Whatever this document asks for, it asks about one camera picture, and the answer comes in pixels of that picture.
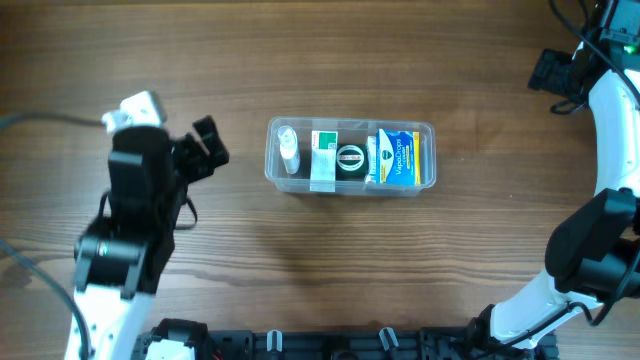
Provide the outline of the white and green medicine box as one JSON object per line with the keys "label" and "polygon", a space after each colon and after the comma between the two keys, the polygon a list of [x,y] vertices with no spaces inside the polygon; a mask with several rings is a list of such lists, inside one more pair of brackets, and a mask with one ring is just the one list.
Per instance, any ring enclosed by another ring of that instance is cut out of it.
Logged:
{"label": "white and green medicine box", "polygon": [[333,193],[335,191],[337,145],[337,132],[312,131],[311,192]]}

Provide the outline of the dark green ointment box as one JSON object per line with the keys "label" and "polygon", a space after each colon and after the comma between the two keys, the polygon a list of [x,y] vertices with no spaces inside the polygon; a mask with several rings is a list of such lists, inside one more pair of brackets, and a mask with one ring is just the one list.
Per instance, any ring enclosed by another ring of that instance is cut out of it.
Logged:
{"label": "dark green ointment box", "polygon": [[336,179],[340,181],[363,181],[368,172],[369,160],[362,144],[341,145],[336,153]]}

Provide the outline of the white and blue medicine box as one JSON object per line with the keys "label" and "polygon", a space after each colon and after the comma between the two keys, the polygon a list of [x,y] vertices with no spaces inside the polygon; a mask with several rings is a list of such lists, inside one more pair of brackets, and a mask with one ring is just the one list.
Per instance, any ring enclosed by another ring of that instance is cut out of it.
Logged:
{"label": "white and blue medicine box", "polygon": [[368,167],[364,182],[366,184],[375,184],[377,182],[377,136],[367,137],[366,142]]}

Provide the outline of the blue VapoDrops box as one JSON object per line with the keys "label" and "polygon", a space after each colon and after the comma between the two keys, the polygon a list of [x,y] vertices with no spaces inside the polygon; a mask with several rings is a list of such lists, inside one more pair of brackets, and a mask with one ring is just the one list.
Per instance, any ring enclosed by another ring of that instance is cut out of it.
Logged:
{"label": "blue VapoDrops box", "polygon": [[399,186],[420,185],[419,145],[418,132],[379,129],[376,134],[375,182]]}

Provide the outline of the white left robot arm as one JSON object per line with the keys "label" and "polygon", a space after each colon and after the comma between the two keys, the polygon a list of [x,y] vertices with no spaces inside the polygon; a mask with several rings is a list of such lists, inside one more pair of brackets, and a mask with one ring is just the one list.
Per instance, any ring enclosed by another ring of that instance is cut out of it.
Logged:
{"label": "white left robot arm", "polygon": [[229,152],[211,116],[172,138],[163,126],[117,130],[108,157],[111,187],[74,247],[77,307],[68,359],[128,359],[133,355],[161,274],[191,206],[189,186],[227,164]]}

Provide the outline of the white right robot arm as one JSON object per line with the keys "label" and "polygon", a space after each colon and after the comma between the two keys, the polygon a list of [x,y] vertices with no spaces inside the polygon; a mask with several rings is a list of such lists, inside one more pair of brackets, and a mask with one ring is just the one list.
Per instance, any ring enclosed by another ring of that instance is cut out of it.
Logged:
{"label": "white right robot arm", "polygon": [[519,356],[577,315],[599,326],[639,295],[639,47],[583,39],[573,54],[544,51],[530,84],[588,107],[595,121],[594,196],[551,234],[541,272],[471,320],[460,343],[475,359]]}

